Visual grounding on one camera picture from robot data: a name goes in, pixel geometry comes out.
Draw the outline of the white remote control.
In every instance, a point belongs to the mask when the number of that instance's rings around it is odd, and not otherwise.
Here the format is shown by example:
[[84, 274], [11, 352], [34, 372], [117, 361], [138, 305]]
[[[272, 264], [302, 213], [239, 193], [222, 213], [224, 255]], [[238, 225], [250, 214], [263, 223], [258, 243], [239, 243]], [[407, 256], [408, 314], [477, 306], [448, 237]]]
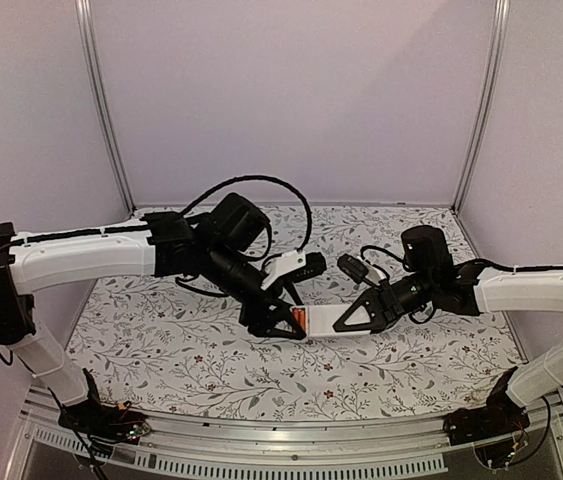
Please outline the white remote control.
[[295, 308], [306, 311], [306, 333], [310, 339], [314, 338], [333, 338], [333, 337], [353, 337], [368, 333], [368, 330], [352, 332], [336, 332], [335, 322], [345, 313], [349, 304], [336, 305], [307, 305]]

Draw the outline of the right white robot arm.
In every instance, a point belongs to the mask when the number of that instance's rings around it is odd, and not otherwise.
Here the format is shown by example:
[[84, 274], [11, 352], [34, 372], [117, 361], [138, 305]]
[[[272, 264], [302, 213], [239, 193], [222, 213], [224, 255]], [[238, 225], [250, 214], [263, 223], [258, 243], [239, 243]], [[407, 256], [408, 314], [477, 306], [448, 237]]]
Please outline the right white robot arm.
[[[367, 289], [333, 325], [337, 333], [380, 333], [426, 305], [443, 312], [479, 316], [492, 312], [563, 313], [563, 265], [506, 267], [486, 259], [453, 261], [444, 232], [412, 227], [401, 235], [407, 276], [391, 282], [368, 279], [363, 262], [344, 255], [337, 265]], [[563, 387], [563, 342], [541, 357], [515, 367], [497, 381], [478, 415], [478, 427], [498, 436], [520, 410]]]

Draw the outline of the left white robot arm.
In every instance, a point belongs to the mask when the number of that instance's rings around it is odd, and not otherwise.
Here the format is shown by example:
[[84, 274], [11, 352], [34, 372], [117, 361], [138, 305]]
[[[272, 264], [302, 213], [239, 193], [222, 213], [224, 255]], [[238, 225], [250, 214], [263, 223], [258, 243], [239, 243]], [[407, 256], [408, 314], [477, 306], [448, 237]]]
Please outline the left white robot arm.
[[210, 212], [150, 213], [98, 228], [40, 235], [0, 225], [0, 345], [40, 379], [72, 419], [89, 434], [109, 426], [96, 387], [64, 348], [33, 318], [35, 292], [68, 283], [116, 276], [202, 277], [241, 305], [239, 321], [256, 337], [302, 340], [305, 328], [281, 298], [287, 275], [305, 266], [303, 249], [276, 258], [268, 270], [245, 252], [267, 216], [243, 196], [230, 193]]

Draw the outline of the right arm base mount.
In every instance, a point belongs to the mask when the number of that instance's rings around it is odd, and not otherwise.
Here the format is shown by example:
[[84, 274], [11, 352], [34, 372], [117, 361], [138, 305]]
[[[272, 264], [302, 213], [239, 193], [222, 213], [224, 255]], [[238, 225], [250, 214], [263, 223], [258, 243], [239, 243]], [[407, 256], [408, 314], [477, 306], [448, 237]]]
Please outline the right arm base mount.
[[488, 399], [479, 408], [460, 408], [443, 418], [443, 431], [451, 445], [486, 440], [525, 430], [529, 426], [526, 409], [507, 397]]

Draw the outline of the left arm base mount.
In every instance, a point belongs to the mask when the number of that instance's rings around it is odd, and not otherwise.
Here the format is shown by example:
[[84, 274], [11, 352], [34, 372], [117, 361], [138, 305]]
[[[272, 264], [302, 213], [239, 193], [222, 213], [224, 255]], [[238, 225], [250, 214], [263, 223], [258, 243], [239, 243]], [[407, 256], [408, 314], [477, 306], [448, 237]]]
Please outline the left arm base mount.
[[129, 408], [100, 404], [88, 399], [62, 406], [59, 425], [107, 443], [134, 443], [151, 432], [147, 417]]

